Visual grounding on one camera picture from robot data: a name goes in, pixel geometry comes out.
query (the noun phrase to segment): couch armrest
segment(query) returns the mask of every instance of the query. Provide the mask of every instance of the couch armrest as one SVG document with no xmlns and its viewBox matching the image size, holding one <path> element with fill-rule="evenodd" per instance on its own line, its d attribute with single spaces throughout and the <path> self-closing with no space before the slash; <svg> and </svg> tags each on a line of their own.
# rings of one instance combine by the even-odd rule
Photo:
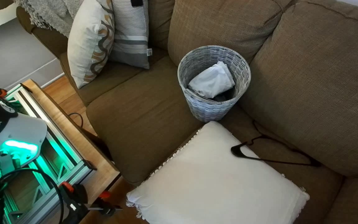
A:
<svg viewBox="0 0 358 224">
<path fill-rule="evenodd" d="M 55 57 L 58 58 L 62 53 L 67 51 L 68 38 L 59 31 L 54 28 L 51 30 L 39 28 L 31 24 L 30 15 L 20 6 L 16 9 L 16 16 L 21 26 L 29 34 L 34 34 L 34 36 L 42 44 L 44 44 L 44 46 L 55 55 Z"/>
</svg>

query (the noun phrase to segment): wooden table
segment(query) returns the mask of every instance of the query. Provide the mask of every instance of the wooden table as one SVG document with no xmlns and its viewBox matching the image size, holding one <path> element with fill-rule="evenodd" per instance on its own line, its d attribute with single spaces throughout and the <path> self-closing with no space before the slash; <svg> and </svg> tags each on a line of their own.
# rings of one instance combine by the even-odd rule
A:
<svg viewBox="0 0 358 224">
<path fill-rule="evenodd" d="M 111 161 L 96 147 L 96 145 L 86 136 L 84 132 L 61 110 L 61 108 L 40 88 L 33 80 L 23 83 L 33 93 L 32 96 L 54 121 L 60 131 L 76 148 L 80 155 L 90 161 L 97 171 L 88 176 L 81 184 L 84 185 L 88 193 L 88 203 L 93 203 L 114 180 L 119 176 L 119 171 Z M 90 211 L 87 216 L 93 216 L 97 211 Z M 49 220 L 51 224 L 58 223 L 59 213 Z"/>
</svg>

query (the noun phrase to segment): back cushion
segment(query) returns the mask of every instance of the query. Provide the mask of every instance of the back cushion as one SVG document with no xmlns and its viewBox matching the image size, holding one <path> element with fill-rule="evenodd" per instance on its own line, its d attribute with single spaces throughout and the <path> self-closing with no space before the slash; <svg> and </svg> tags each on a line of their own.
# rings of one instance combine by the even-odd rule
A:
<svg viewBox="0 0 358 224">
<path fill-rule="evenodd" d="M 358 175 L 357 6 L 300 1 L 250 68 L 243 109 L 327 167 Z"/>
<path fill-rule="evenodd" d="M 250 62 L 290 0 L 176 0 L 168 38 L 172 61 L 194 48 L 222 45 Z"/>
<path fill-rule="evenodd" d="M 345 180 L 324 224 L 358 223 L 358 178 Z"/>
<path fill-rule="evenodd" d="M 149 44 L 167 50 L 175 0 L 149 0 Z"/>
</svg>

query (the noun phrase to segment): throw pillow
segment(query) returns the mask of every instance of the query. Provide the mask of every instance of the throw pillow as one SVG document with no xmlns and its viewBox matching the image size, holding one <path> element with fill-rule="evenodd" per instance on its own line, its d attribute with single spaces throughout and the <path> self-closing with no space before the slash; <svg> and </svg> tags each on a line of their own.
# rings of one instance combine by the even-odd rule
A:
<svg viewBox="0 0 358 224">
<path fill-rule="evenodd" d="M 111 0 L 84 0 L 68 37 L 67 57 L 71 76 L 83 87 L 105 66 L 114 40 Z"/>
<path fill-rule="evenodd" d="M 233 156 L 239 143 L 219 123 L 207 123 L 127 194 L 128 206 L 150 224 L 293 223 L 309 195 L 266 163 Z"/>
<path fill-rule="evenodd" d="M 133 7 L 130 0 L 112 0 L 115 17 L 114 45 L 109 59 L 140 68 L 149 68 L 148 1 Z"/>
</svg>

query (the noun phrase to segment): gray wall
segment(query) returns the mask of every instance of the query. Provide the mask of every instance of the gray wall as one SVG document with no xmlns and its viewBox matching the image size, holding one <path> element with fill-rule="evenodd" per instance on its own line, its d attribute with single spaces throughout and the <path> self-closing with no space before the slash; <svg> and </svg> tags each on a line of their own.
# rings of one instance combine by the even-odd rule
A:
<svg viewBox="0 0 358 224">
<path fill-rule="evenodd" d="M 1 88 L 12 88 L 28 78 L 41 86 L 62 73 L 59 61 L 17 18 L 0 26 Z"/>
</svg>

